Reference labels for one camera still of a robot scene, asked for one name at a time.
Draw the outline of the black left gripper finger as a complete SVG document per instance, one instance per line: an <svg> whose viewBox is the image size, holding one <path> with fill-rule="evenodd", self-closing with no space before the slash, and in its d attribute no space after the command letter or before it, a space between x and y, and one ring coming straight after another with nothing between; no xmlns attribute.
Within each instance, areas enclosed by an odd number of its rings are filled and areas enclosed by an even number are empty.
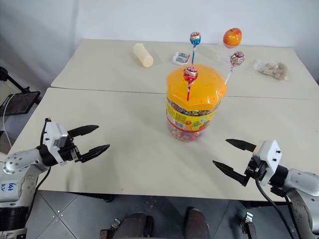
<svg viewBox="0 0 319 239"><path fill-rule="evenodd" d="M83 154L81 156L80 162L85 163L89 160L92 160L99 155L101 155L103 152L105 152L110 147L109 144L97 146L93 149L90 149L87 153Z"/></svg>
<svg viewBox="0 0 319 239"><path fill-rule="evenodd" d="M75 138L77 136L84 136L84 135L89 134L98 128L99 128L98 125L85 125L85 126L81 126L81 127L69 130L68 135L71 138Z"/></svg>

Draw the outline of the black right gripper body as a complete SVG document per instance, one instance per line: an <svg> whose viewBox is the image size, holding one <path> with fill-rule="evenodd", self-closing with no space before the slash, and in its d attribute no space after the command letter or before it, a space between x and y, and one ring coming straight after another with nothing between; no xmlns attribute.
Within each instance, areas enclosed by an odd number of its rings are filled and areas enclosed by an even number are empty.
<svg viewBox="0 0 319 239"><path fill-rule="evenodd" d="M243 186L247 185L250 178L262 181L263 177L265 176L265 161L252 157L247 165L244 174L245 177L243 180Z"/></svg>

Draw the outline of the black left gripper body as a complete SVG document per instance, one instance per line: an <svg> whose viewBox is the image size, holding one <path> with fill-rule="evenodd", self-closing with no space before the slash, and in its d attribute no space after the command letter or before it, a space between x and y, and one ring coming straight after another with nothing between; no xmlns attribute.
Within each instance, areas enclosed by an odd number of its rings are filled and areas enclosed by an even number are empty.
<svg viewBox="0 0 319 239"><path fill-rule="evenodd" d="M82 156L78 150L78 147L74 144L73 138L67 137L65 144L58 151L63 161L75 161L78 162L82 159Z"/></svg>

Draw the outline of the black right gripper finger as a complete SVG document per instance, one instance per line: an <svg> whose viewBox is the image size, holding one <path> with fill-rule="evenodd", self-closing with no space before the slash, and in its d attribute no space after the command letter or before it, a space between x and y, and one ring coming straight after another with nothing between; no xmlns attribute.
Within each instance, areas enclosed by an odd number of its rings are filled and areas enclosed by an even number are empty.
<svg viewBox="0 0 319 239"><path fill-rule="evenodd" d="M244 140L238 140L238 139L226 139L226 142L229 144L233 145L234 147L241 149L241 150L246 150L249 152L253 152L256 148L256 145L251 144L249 142L246 142Z"/></svg>
<svg viewBox="0 0 319 239"><path fill-rule="evenodd" d="M239 182L242 186L246 186L248 182L248 178L245 175L242 175L234 169L224 163L217 162L213 160L213 164L220 170L222 171L225 175L228 177L234 179L235 181Z"/></svg>

